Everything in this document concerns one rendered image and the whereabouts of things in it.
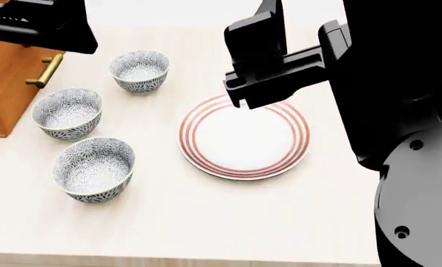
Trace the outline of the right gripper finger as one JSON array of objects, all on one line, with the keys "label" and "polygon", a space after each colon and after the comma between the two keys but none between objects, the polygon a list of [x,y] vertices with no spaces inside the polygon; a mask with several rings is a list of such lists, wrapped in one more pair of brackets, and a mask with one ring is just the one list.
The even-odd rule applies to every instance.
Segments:
[{"label": "right gripper finger", "polygon": [[323,53],[323,62],[330,82],[343,79],[352,66],[352,40],[347,24],[337,20],[327,22],[318,30],[318,38]]},{"label": "right gripper finger", "polygon": [[224,40],[236,73],[247,73],[287,54],[282,0],[262,0],[252,17],[224,30]]}]

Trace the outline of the white plate with red rings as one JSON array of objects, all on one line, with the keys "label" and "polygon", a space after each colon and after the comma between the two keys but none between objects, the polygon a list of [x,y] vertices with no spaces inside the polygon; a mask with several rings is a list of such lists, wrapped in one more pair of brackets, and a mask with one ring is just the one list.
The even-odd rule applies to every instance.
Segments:
[{"label": "white plate with red rings", "polygon": [[224,179],[267,179],[290,171],[307,154],[310,130],[291,104],[236,108],[226,95],[194,106],[179,123],[180,153],[193,166]]}]

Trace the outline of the blue floral patterned bowl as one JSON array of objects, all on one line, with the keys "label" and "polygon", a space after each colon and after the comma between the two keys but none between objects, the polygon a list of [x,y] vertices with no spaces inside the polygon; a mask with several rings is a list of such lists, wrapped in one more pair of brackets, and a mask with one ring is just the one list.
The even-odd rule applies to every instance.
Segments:
[{"label": "blue floral patterned bowl", "polygon": [[115,82],[129,93],[148,94],[166,80],[168,57],[153,50],[136,50],[116,57],[109,65]]},{"label": "blue floral patterned bowl", "polygon": [[40,99],[31,115],[36,125],[54,139],[83,139],[102,118],[102,97],[87,88],[59,90]]},{"label": "blue floral patterned bowl", "polygon": [[133,148],[121,139],[83,139],[59,155],[53,166],[53,181],[78,202],[106,202],[128,187],[135,159]]}]

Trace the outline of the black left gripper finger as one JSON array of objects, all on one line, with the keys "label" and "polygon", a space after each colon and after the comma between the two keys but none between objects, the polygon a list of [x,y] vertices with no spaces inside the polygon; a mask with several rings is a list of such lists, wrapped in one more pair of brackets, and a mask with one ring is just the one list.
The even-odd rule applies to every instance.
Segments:
[{"label": "black left gripper finger", "polygon": [[41,47],[83,54],[93,54],[98,48],[85,0],[53,0],[39,25]]}]

